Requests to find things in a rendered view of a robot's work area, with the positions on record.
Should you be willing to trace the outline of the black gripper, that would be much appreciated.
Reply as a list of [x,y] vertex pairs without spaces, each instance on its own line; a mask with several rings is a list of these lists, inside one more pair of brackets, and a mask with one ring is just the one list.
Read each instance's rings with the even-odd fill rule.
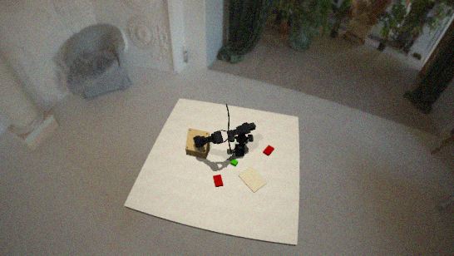
[[229,142],[234,142],[234,139],[236,139],[236,142],[239,142],[239,141],[238,141],[238,137],[239,137],[239,136],[240,136],[240,137],[244,137],[244,136],[245,136],[247,140],[249,139],[249,142],[253,142],[253,141],[254,141],[253,135],[248,135],[248,136],[246,136],[246,135],[238,134],[238,136],[234,136],[234,137],[232,137],[232,138],[229,138]]

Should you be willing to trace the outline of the red rectangular block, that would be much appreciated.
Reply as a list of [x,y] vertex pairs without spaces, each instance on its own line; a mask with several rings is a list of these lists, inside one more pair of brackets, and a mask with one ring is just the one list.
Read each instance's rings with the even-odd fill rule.
[[223,181],[221,179],[221,175],[214,175],[213,176],[215,187],[223,186]]
[[263,153],[265,153],[266,155],[270,155],[273,150],[274,148],[268,145],[267,148],[263,151]]

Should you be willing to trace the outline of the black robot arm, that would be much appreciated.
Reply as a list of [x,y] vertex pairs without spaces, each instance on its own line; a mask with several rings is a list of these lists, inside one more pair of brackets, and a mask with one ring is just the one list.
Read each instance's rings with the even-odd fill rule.
[[[221,144],[226,142],[229,138],[234,137],[235,135],[241,134],[241,135],[246,135],[251,132],[251,130],[256,129],[256,124],[255,123],[243,123],[241,126],[237,126],[235,130],[223,130],[227,132],[228,138],[223,141],[223,137],[221,135],[221,130],[215,131],[211,136],[204,137],[204,136],[199,136],[197,135],[196,137],[193,138],[193,141],[195,143],[195,148],[202,147],[203,145],[206,145],[209,142],[213,142],[214,144]],[[222,142],[223,141],[223,142]],[[238,137],[239,145],[246,145],[248,143],[248,140],[246,137]]]

